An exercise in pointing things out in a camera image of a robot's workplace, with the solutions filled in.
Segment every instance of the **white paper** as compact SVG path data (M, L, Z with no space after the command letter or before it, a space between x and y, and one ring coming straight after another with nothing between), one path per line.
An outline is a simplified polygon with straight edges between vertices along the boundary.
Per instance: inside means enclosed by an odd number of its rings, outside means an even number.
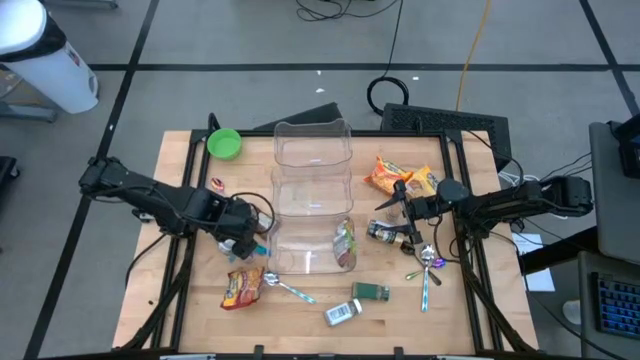
M523 237L535 243L542 243L542 239L538 234L513 233L513 241L516 243L516 246L518 246L518 253L520 255L540 249L542 247L542 245L530 243L529 241L523 239ZM551 278L551 271L549 269L544 269L538 271L537 273L527 275L527 283L529 284L530 291L556 291L555 286L553 286L553 278Z

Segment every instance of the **green bowl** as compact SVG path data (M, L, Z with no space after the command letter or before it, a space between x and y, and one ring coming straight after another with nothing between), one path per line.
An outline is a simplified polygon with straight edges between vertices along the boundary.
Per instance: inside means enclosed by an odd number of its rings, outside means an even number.
M232 160L242 149L242 138L233 129L216 130L207 140L207 150L221 160Z

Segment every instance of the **wooden table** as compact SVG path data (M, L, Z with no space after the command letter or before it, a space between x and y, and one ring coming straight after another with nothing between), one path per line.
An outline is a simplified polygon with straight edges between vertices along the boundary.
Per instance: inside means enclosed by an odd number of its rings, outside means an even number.
M166 132L154 177L179 186L182 180L188 148L189 132ZM464 148L473 192L484 194L499 189L498 177L491 151L470 134L465 134ZM184 314L181 352L251 353L254 345L265 346L267 353L341 353L390 354L395 346L406 354L473 354L473 342L460 268L448 264L436 270L442 286L431 286L429 311L420 312L422 281L404 279L419 269L416 261L396 248L365 236L370 218L383 219L384 212L373 209L387 196L371 188L362 179L375 165L376 155L394 161L407 169L429 165L436 176L444 178L444 167L437 139L354 137L351 160L352 195L355 200L351 212L356 224L358 264L356 268L338 275L283 275L282 280L314 297L318 304L303 302L284 288L264 289L260 300L241 310L220 308L228 283L227 273L242 263L230 263L218 249L212 237L198 232L195 259L191 274L187 306ZM450 146L454 170L457 172L455 151ZM195 186L200 155L192 177ZM271 169L273 139L245 138L242 154L231 162L212 159L207 177L215 176L225 183L227 194L239 191L258 192L272 197ZM432 228L419 225L427 242L432 240ZM494 229L511 237L506 225ZM143 224L137 252L158 236L155 224ZM443 255L449 257L448 245L454 237L451 216L446 215L438 232ZM146 320L158 301L165 269L169 241L141 259L131 273L123 301L114 346L128 341ZM525 289L520 276L513 245L492 236L484 240L495 302L512 326L530 345L537 347ZM350 299L354 281L386 284L391 287L388 303L363 301L364 312L357 318L330 328L324 311ZM478 301L484 346L491 347L488 321ZM174 308L167 311L162 344L169 342L170 324Z

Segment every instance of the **keyboard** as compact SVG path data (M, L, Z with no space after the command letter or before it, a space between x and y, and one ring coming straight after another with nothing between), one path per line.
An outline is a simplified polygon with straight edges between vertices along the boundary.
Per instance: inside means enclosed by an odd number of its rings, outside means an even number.
M640 284L591 273L596 329L640 339Z

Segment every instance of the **chip bag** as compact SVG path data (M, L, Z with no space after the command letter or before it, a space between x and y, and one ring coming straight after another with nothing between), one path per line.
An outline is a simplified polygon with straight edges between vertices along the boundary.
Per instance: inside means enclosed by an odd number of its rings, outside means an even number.
M398 165L391 161L383 160L380 156L376 158L376 167L371 172L371 175L364 178L364 181L387 195L393 195L393 184L398 180L407 182L413 173L402 170Z
M220 307L225 310L234 310L258 301L263 275L264 267L230 272L229 286Z
M436 194L438 189L438 179L431 172L428 166L415 171L411 178L406 181L407 194L410 198L417 198L419 196L431 196Z

